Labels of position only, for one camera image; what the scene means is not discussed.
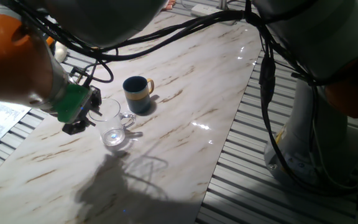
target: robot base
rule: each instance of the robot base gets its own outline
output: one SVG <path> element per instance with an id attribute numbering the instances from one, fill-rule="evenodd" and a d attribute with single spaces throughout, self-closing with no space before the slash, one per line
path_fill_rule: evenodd
<path id="1" fill-rule="evenodd" d="M 276 134 L 275 140 L 288 166 L 298 177 L 326 192 L 335 191 L 338 186 L 333 181 L 349 185 L 351 174 L 358 165 L 358 129 L 348 127 L 347 117 L 319 97 L 315 138 L 310 146 L 312 94 L 307 84 L 298 81 L 290 119 Z M 270 142 L 265 147 L 264 158 L 275 179 L 287 187 L 300 189 L 281 165 Z"/>

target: white marble surface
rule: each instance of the white marble surface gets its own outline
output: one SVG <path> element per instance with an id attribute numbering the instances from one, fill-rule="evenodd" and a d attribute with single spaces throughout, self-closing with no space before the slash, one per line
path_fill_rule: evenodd
<path id="1" fill-rule="evenodd" d="M 188 19 L 164 12 L 143 34 Z M 128 111 L 122 83 L 142 75 L 155 81 L 155 111 L 115 148 L 96 128 L 68 136 L 47 117 L 0 167 L 0 224 L 193 223 L 259 51 L 255 28 L 216 24 L 109 64 L 115 80 L 97 84 L 103 98 Z"/>

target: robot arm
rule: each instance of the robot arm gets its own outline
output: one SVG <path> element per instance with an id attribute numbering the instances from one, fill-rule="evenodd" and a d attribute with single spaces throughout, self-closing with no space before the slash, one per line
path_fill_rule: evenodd
<path id="1" fill-rule="evenodd" d="M 67 124 L 82 122 L 89 125 L 84 114 L 97 109 L 100 93 L 89 85 L 81 86 L 83 91 L 75 97 L 76 104 L 70 108 L 64 106 L 65 101 L 72 100 L 67 97 L 69 87 L 74 84 L 68 81 L 64 69 L 40 38 L 38 28 L 12 10 L 15 9 L 13 2 L 5 0 L 0 3 L 0 30 L 3 30 L 0 32 L 0 101 L 41 108 Z M 24 7 L 48 12 L 73 39 L 81 40 L 87 47 L 109 48 L 142 30 L 165 1 L 24 2 Z M 255 0 L 254 4 L 261 17 L 268 21 L 308 2 Z M 327 79 L 358 70 L 358 32 L 349 32 L 358 30 L 357 5 L 345 0 L 313 2 L 307 11 L 294 18 L 272 22 L 268 27 L 296 61 L 317 78 Z M 346 54 L 339 53 L 343 48 L 346 48 Z M 337 83 L 326 88 L 326 95 L 338 110 L 358 116 L 358 87 L 354 88 L 349 82 Z"/>

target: yellow stripe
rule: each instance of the yellow stripe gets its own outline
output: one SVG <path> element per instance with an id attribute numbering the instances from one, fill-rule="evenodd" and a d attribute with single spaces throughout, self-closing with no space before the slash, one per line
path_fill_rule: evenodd
<path id="1" fill-rule="evenodd" d="M 125 97 L 129 100 L 141 100 L 149 94 L 149 88 L 146 87 L 144 90 L 138 93 L 129 93 L 125 91 Z"/>

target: metal grating floor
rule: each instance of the metal grating floor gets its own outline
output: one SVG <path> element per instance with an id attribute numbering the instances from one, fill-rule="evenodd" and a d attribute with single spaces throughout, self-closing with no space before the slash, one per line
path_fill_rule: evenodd
<path id="1" fill-rule="evenodd" d="M 286 189 L 267 170 L 269 140 L 260 110 L 261 52 L 214 170 L 196 223 L 358 223 L 356 196 L 326 198 Z M 285 63 L 275 55 L 277 61 Z M 277 65 L 276 91 L 269 106 L 277 132 L 290 117 L 296 80 Z M 358 128 L 358 120 L 349 119 Z"/>

